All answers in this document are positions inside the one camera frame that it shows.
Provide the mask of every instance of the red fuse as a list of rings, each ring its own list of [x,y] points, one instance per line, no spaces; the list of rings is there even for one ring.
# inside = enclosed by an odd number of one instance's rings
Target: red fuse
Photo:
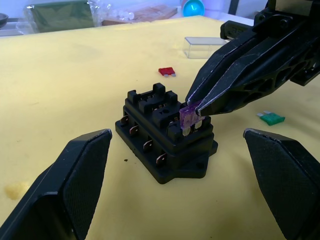
[[[159,68],[159,73],[161,73],[162,76],[165,76],[166,78],[171,75],[172,77],[176,76],[176,73],[172,67],[165,67],[165,68]]]

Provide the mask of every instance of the clear plastic box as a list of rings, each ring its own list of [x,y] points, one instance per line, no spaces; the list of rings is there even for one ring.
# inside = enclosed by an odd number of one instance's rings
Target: clear plastic box
[[[220,37],[195,37],[184,38],[183,52],[189,59],[208,59],[227,42]]]

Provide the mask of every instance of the yellow tablecloth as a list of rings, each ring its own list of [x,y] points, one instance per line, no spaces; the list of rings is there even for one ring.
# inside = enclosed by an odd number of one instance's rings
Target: yellow tablecloth
[[[203,179],[160,185],[115,131],[127,92],[154,83],[182,102],[203,59],[187,59],[186,36],[218,37],[204,17],[79,29],[0,39],[0,224],[17,200],[12,184],[31,184],[79,135],[113,131],[88,240],[283,240],[257,183],[245,128],[299,140],[320,159],[320,82],[288,82],[236,112],[214,116],[218,152]],[[164,78],[158,68],[173,67]],[[256,113],[285,116],[267,126]]]

